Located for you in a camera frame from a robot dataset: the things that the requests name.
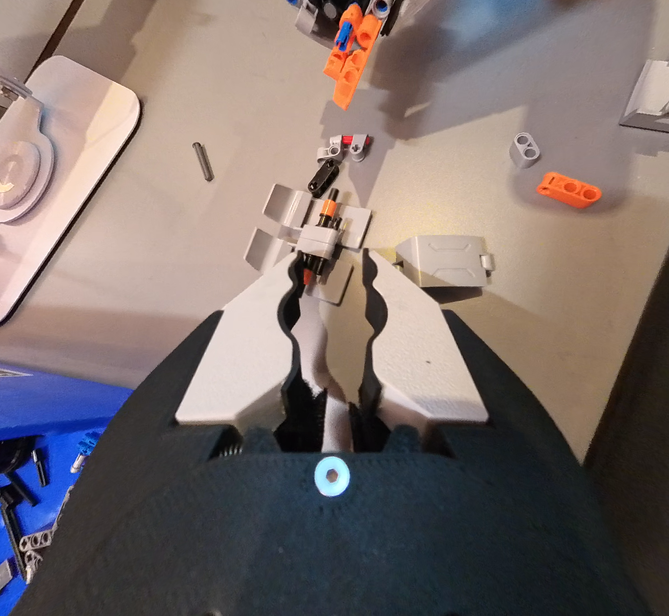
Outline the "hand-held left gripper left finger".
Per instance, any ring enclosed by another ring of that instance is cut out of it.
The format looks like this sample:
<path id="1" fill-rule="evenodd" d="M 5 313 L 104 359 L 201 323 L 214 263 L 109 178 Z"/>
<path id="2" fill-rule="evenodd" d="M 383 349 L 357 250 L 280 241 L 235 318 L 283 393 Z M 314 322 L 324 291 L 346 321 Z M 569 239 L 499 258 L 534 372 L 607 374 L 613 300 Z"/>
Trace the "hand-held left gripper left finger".
<path id="1" fill-rule="evenodd" d="M 179 424 L 243 434 L 315 419 L 312 442 L 297 429 L 298 450 L 345 450 L 345 396 L 326 363 L 319 300 L 302 300 L 304 281 L 304 254 L 290 253 L 224 306 L 175 413 Z"/>

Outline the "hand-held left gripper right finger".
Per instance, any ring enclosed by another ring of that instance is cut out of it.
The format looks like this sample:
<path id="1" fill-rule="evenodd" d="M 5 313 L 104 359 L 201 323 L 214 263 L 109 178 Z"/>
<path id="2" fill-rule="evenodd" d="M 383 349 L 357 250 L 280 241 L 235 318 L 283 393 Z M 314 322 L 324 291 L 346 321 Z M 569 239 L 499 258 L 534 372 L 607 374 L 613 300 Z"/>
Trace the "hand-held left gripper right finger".
<path id="1" fill-rule="evenodd" d="M 364 250 L 364 317 L 372 329 L 359 388 L 366 426 L 484 425 L 489 412 L 439 303 L 382 255 Z"/>

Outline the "grey winged toy brick assembly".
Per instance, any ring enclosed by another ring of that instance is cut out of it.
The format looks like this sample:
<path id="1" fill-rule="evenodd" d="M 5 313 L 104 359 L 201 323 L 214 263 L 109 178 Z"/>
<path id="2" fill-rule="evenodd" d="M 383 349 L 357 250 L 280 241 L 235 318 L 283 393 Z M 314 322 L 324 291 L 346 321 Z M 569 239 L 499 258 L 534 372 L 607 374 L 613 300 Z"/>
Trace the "grey winged toy brick assembly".
<path id="1" fill-rule="evenodd" d="M 316 199 L 305 191 L 274 184 L 263 207 L 263 215 L 278 225 L 276 235 L 256 227 L 244 260 L 264 274 L 287 254 L 304 257 L 308 295 L 340 306 L 353 273 L 353 257 L 362 249 L 372 211 L 342 203 L 338 191 Z"/>

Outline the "grey curved toy panel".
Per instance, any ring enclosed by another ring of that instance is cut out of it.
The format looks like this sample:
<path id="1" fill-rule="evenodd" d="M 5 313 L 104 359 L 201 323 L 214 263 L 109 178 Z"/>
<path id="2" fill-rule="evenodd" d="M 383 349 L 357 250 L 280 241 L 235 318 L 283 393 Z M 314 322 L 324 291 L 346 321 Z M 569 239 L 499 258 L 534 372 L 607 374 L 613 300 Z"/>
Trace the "grey curved toy panel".
<path id="1" fill-rule="evenodd" d="M 478 236 L 413 236 L 395 252 L 396 265 L 421 288 L 483 288 L 496 268 Z"/>

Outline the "blue parts tray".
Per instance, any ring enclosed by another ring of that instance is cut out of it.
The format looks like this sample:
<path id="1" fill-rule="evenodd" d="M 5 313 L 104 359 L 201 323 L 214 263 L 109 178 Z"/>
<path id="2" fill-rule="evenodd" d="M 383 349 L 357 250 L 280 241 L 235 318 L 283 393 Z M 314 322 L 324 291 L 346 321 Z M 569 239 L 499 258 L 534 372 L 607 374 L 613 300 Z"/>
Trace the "blue parts tray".
<path id="1" fill-rule="evenodd" d="M 1 441 L 107 426 L 131 389 L 1 364 Z M 40 563 L 38 554 L 24 559 Z M 38 568 L 30 567 L 32 577 Z"/>

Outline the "grey red connector cluster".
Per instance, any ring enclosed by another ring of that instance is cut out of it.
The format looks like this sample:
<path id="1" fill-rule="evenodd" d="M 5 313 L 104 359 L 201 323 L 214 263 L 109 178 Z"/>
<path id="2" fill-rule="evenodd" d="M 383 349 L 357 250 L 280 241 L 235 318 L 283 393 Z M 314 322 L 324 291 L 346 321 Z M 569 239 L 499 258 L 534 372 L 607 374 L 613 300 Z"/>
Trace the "grey red connector cluster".
<path id="1" fill-rule="evenodd" d="M 316 162 L 334 160 L 340 163 L 349 156 L 351 160 L 360 163 L 367 156 L 373 140 L 372 136 L 360 133 L 332 136 L 327 145 L 318 148 Z"/>

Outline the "dark grey toy axle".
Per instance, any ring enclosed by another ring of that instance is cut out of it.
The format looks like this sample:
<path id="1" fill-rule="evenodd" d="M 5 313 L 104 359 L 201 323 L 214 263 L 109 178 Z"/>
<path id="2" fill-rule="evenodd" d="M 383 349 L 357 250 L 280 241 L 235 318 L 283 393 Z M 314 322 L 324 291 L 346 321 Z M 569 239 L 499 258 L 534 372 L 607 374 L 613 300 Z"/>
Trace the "dark grey toy axle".
<path id="1" fill-rule="evenodd" d="M 212 182 L 214 179 L 214 174 L 205 146 L 203 146 L 200 142 L 193 142 L 192 148 L 196 154 L 205 181 Z"/>

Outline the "black small toy connector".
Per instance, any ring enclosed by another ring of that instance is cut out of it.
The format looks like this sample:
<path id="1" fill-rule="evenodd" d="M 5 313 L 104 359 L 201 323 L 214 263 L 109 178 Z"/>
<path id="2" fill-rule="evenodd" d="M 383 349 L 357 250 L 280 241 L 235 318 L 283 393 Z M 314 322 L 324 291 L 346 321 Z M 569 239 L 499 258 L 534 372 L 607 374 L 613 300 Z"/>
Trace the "black small toy connector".
<path id="1" fill-rule="evenodd" d="M 340 163 L 335 159 L 325 160 L 308 182 L 307 188 L 314 199 L 319 199 L 330 188 L 339 175 Z"/>

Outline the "small grey two-hole beam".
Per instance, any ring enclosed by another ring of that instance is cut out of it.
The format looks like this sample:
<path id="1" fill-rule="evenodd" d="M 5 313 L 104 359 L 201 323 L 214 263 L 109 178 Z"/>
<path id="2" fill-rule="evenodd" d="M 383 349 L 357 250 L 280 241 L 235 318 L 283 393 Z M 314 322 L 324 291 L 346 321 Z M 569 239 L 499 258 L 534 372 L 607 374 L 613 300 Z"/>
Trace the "small grey two-hole beam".
<path id="1" fill-rule="evenodd" d="M 540 149 L 531 134 L 522 132 L 514 136 L 509 155 L 518 169 L 527 169 L 540 158 Z"/>

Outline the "orange toy beam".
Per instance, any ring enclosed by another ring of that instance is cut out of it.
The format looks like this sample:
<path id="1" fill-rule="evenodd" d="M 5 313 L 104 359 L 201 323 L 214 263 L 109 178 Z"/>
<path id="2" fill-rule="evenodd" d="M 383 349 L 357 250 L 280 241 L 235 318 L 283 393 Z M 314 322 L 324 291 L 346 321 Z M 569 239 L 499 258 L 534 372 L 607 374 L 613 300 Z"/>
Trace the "orange toy beam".
<path id="1" fill-rule="evenodd" d="M 536 191 L 540 195 L 580 210 L 598 202 L 602 196 L 598 187 L 556 172 L 546 173 Z"/>

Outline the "pile of small brick parts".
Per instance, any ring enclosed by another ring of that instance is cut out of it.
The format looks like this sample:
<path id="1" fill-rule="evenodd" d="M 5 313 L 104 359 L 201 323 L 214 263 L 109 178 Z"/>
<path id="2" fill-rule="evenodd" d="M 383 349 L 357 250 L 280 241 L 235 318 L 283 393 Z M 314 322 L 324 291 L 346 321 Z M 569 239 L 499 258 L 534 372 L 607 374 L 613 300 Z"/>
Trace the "pile of small brick parts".
<path id="1" fill-rule="evenodd" d="M 64 500 L 105 426 L 1 442 L 1 614 L 27 586 L 25 577 L 43 557 Z"/>

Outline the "white rounded board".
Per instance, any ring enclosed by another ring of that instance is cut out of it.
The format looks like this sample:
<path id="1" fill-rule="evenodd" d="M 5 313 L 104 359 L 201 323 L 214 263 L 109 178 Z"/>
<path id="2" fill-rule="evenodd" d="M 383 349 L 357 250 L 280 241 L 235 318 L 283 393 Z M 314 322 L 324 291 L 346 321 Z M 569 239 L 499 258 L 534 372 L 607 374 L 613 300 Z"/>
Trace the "white rounded board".
<path id="1" fill-rule="evenodd" d="M 132 90 L 64 56 L 47 59 L 24 85 L 45 106 L 41 129 L 54 147 L 54 171 L 34 209 L 1 223 L 1 323 L 20 305 L 140 119 Z"/>

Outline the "grey hinged toy panel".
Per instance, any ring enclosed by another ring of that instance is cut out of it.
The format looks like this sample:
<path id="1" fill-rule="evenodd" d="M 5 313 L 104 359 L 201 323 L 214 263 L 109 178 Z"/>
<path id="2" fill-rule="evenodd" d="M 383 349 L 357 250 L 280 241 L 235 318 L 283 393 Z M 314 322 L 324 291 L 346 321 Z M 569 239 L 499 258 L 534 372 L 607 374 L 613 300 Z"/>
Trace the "grey hinged toy panel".
<path id="1" fill-rule="evenodd" d="M 646 61 L 619 125 L 668 132 L 668 61 Z"/>

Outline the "clear grey round stand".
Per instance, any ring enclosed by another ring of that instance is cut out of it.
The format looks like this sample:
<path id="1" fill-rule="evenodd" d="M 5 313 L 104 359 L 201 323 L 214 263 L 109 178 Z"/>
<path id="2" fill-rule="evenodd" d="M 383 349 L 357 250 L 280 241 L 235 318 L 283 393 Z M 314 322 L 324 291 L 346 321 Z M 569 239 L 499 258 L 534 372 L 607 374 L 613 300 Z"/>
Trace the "clear grey round stand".
<path id="1" fill-rule="evenodd" d="M 1 223 L 25 217 L 44 196 L 54 171 L 54 147 L 42 131 L 44 104 L 23 83 L 1 77 L 11 101 L 1 117 Z"/>

